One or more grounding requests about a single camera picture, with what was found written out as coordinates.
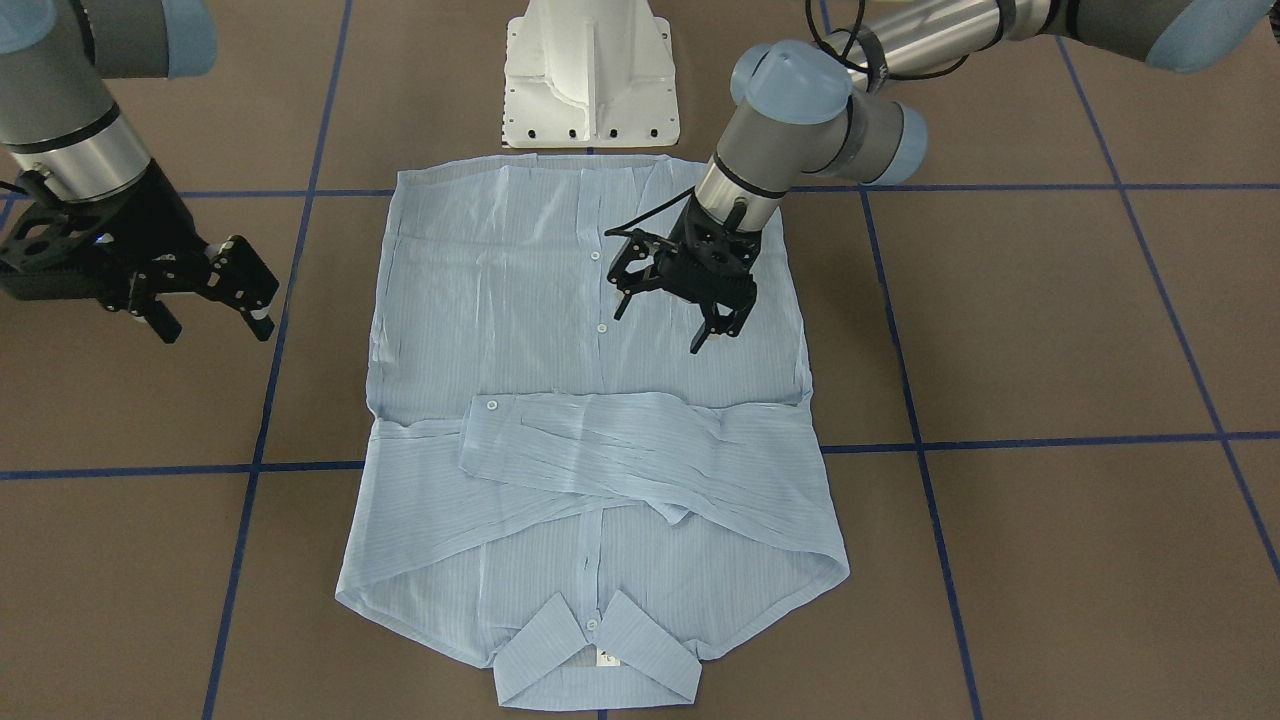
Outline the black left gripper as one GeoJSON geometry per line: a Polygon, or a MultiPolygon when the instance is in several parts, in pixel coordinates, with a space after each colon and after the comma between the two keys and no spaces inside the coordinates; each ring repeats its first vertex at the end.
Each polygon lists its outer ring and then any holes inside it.
{"type": "Polygon", "coordinates": [[[699,306],[701,325],[690,354],[699,354],[712,336],[737,337],[756,301],[751,268],[762,243],[760,231],[742,228],[746,211],[748,201],[736,199],[728,218],[718,222],[686,190],[608,229],[607,236],[625,238],[605,275],[621,292],[613,319],[622,320],[637,293],[660,290],[699,306]],[[667,236],[637,227],[678,200],[686,204],[667,236]]]}

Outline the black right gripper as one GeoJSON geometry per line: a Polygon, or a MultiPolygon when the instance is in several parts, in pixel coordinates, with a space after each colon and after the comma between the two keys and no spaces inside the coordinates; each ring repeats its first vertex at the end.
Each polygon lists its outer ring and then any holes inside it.
{"type": "Polygon", "coordinates": [[[165,345],[182,324],[157,296],[197,293],[239,314],[265,342],[278,278],[252,243],[232,234],[216,249],[157,161],[104,199],[56,199],[50,172],[23,170],[14,184],[31,204],[3,240],[3,291],[20,301],[92,299],[134,318],[165,345]]]}

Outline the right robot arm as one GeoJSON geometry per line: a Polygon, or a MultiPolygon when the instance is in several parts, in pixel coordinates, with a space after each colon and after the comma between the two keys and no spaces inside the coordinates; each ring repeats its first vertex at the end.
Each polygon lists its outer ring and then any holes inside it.
{"type": "Polygon", "coordinates": [[[278,278],[244,237],[200,236],[108,87],[202,76],[216,58],[204,1],[3,4],[1,140],[19,169],[8,190],[29,200],[3,240],[6,295],[93,300],[172,343],[182,325],[163,297],[193,293],[273,336],[278,278]]]}

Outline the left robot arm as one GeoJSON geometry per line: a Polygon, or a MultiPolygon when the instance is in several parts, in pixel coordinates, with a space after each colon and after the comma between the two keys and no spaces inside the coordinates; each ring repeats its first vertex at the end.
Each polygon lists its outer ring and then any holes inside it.
{"type": "Polygon", "coordinates": [[[891,85],[937,79],[970,56],[1039,36],[1068,38],[1161,70],[1203,70],[1234,51],[1275,1],[919,1],[829,35],[750,47],[737,60],[735,113],[699,182],[672,199],[672,228],[632,219],[607,278],[621,318],[640,293],[698,307],[690,350],[741,333],[756,304],[753,265],[782,199],[803,176],[900,184],[922,164],[928,129],[888,100],[891,85]]]}

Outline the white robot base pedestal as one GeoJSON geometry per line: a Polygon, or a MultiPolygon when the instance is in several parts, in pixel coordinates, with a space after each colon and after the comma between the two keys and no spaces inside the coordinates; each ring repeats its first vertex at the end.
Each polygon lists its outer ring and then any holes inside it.
{"type": "Polygon", "coordinates": [[[678,142],[672,31],[648,1],[531,1],[506,27],[509,149],[678,142]]]}

